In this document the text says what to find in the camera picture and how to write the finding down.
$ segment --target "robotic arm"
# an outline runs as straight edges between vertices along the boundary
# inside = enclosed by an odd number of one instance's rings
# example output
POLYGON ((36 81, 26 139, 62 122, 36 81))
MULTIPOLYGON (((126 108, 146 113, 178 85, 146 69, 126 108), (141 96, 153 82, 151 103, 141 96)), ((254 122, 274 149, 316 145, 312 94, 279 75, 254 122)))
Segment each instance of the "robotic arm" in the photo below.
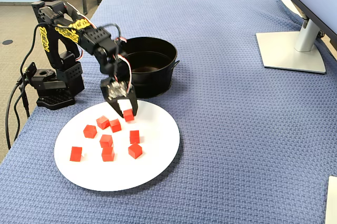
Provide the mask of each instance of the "robotic arm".
POLYGON ((131 68, 123 57, 123 43, 120 30, 118 37, 104 27, 96 27, 71 4, 58 0, 42 0, 32 4, 40 23, 43 48, 51 66, 56 70, 37 69, 31 63, 26 70, 29 83, 37 90, 38 106, 51 110, 75 103, 74 96, 84 89, 81 63, 82 57, 77 45, 94 55, 100 64, 100 71, 109 77, 101 81, 104 99, 123 117, 118 105, 119 99, 129 99, 134 116, 138 105, 134 87, 131 84, 131 68), (58 40, 67 51, 58 53, 58 40))

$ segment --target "blue textured cloth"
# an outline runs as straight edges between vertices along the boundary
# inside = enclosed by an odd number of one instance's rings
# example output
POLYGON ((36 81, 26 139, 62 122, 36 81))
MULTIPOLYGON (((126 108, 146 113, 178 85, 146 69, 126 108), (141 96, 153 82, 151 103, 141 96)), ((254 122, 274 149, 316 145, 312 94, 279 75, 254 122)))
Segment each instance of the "blue textured cloth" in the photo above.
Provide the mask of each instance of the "blue textured cloth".
POLYGON ((326 75, 263 67, 255 33, 301 27, 280 0, 103 0, 92 21, 176 46, 172 87, 150 102, 176 120, 179 151, 125 191, 62 176, 58 133, 103 101, 103 75, 86 54, 76 105, 36 108, 0 166, 1 223, 324 223, 337 174, 337 63, 317 41, 326 75))

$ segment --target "bucket handle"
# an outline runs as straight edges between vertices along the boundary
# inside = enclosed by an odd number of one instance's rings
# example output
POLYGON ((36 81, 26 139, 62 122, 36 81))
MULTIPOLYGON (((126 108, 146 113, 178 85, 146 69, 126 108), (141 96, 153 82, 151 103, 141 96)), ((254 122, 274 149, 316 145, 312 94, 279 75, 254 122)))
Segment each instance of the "bucket handle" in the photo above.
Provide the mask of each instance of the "bucket handle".
POLYGON ((173 69, 177 66, 177 64, 179 64, 179 62, 180 62, 180 60, 176 61, 176 62, 174 63, 174 65, 172 66, 171 70, 173 70, 173 69))

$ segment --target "yellow decal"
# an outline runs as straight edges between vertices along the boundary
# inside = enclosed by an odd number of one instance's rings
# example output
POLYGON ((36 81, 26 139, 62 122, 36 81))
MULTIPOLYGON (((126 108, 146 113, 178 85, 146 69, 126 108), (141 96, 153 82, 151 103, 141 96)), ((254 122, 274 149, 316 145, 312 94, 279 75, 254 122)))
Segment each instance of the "yellow decal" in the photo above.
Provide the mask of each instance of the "yellow decal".
POLYGON ((67 28, 59 28, 55 27, 55 30, 59 32, 62 36, 69 38, 71 41, 78 43, 78 34, 76 34, 76 31, 73 29, 67 29, 67 28))
POLYGON ((49 52, 49 41, 47 38, 47 30, 45 27, 39 27, 39 28, 40 28, 42 46, 45 49, 45 51, 49 52))
POLYGON ((88 22, 87 19, 79 19, 75 23, 72 23, 69 25, 69 27, 76 28, 76 29, 85 28, 87 26, 90 26, 90 23, 88 22))

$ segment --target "black bucket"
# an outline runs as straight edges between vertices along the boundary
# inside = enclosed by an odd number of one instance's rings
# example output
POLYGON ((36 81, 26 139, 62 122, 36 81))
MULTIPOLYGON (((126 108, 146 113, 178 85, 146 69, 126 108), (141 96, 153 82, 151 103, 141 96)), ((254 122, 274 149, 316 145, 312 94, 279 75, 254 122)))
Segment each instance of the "black bucket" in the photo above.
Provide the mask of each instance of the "black bucket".
POLYGON ((152 98, 171 87, 174 67, 179 63, 176 48, 165 40, 136 37, 123 45, 131 65, 137 98, 152 98))

